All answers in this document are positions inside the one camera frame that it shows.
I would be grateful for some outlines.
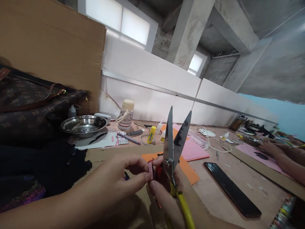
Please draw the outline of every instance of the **metal rail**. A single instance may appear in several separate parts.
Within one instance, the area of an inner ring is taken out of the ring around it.
[[[211,103],[211,102],[208,102],[208,101],[205,101],[205,100],[197,99],[197,98],[185,95],[185,94],[181,94],[179,92],[171,91],[171,90],[168,90],[168,89],[165,89],[165,88],[162,88],[162,87],[158,87],[158,86],[155,86],[155,85],[152,85],[152,84],[149,84],[149,83],[145,83],[145,82],[142,82],[142,81],[139,81],[139,80],[135,80],[135,79],[131,79],[131,78],[128,78],[128,77],[120,76],[120,75],[117,75],[117,74],[112,73],[112,72],[107,71],[107,70],[102,70],[101,74],[103,76],[107,76],[107,77],[110,77],[110,78],[113,78],[113,79],[116,79],[116,80],[121,80],[121,81],[124,81],[124,82],[127,82],[127,83],[132,83],[132,84],[135,84],[135,85],[139,85],[139,86],[142,86],[142,87],[146,87],[146,88],[149,88],[149,89],[160,91],[160,92],[163,92],[163,93],[166,93],[166,94],[170,94],[170,95],[178,96],[178,97],[188,99],[188,100],[191,100],[191,101],[203,103],[203,104],[206,104],[206,105],[209,105],[209,106],[212,106],[212,107],[220,108],[220,109],[223,109],[223,110],[231,111],[231,112],[238,113],[238,114],[243,114],[243,115],[246,115],[246,116],[249,116],[249,117],[252,117],[252,118],[257,118],[257,119],[260,119],[260,120],[263,120],[263,121],[278,124],[276,122],[273,122],[273,121],[270,121],[270,120],[267,120],[267,119],[263,119],[263,118],[260,118],[260,117],[257,117],[257,116],[251,115],[251,114],[247,114],[247,113],[244,113],[244,112],[241,112],[241,111],[238,111],[238,110],[227,108],[227,107],[224,107],[224,106],[221,106],[221,105],[218,105],[218,104],[215,104],[215,103]]]

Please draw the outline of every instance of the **stainless steel bowl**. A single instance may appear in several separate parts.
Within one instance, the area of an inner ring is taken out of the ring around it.
[[[255,139],[255,138],[249,137],[247,135],[243,135],[243,140],[246,143],[249,143],[250,145],[253,145],[253,146],[256,146],[256,147],[260,146],[263,143],[262,140]]]
[[[61,124],[64,132],[75,134],[81,138],[92,137],[96,132],[107,126],[105,118],[95,115],[81,115],[69,118]]]

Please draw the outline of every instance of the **orange paper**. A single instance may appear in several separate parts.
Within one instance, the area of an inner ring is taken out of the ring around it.
[[[142,154],[142,158],[146,162],[150,161],[151,159],[156,159],[158,154],[162,154],[163,152],[153,153],[153,154]],[[199,176],[195,173],[194,169],[187,163],[186,160],[182,156],[180,156],[180,163],[179,163],[182,171],[188,178],[191,185],[195,184],[198,180],[200,180]]]
[[[164,131],[166,129],[166,124],[162,125],[161,130]],[[174,133],[174,139],[176,137],[176,135],[178,134],[179,130],[176,130],[175,128],[173,128],[173,133]]]

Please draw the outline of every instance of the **hand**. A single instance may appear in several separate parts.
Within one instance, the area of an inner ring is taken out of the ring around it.
[[[126,181],[125,169],[136,176]],[[74,196],[81,196],[86,201],[90,207],[88,214],[94,220],[120,200],[135,194],[150,180],[148,164],[140,155],[120,154],[100,165],[77,185]]]
[[[163,156],[157,157],[153,162],[153,166],[160,166],[163,162]],[[178,186],[178,190],[183,190],[182,176],[183,171],[179,164],[174,170],[174,178]],[[173,227],[176,228],[186,228],[184,216],[180,209],[180,203],[177,199],[174,199],[170,195],[170,181],[166,177],[161,178],[161,183],[158,181],[151,181],[148,183],[151,193],[156,197],[159,204],[164,208],[166,214],[172,221]]]
[[[264,142],[259,148],[273,157],[279,154],[285,154],[280,148],[270,142]]]

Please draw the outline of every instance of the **pink card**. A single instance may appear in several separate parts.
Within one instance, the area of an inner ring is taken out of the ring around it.
[[[173,128],[179,131],[180,126],[174,123]],[[192,140],[185,141],[181,155],[186,161],[195,161],[210,157],[204,149]]]
[[[257,161],[263,163],[264,165],[268,166],[269,168],[274,169],[275,171],[278,171],[286,176],[288,176],[276,163],[275,159],[268,154],[265,154],[252,146],[243,143],[241,145],[236,146],[238,150],[241,152],[249,155],[250,157],[256,159]]]
[[[148,172],[153,178],[153,161],[148,162]]]

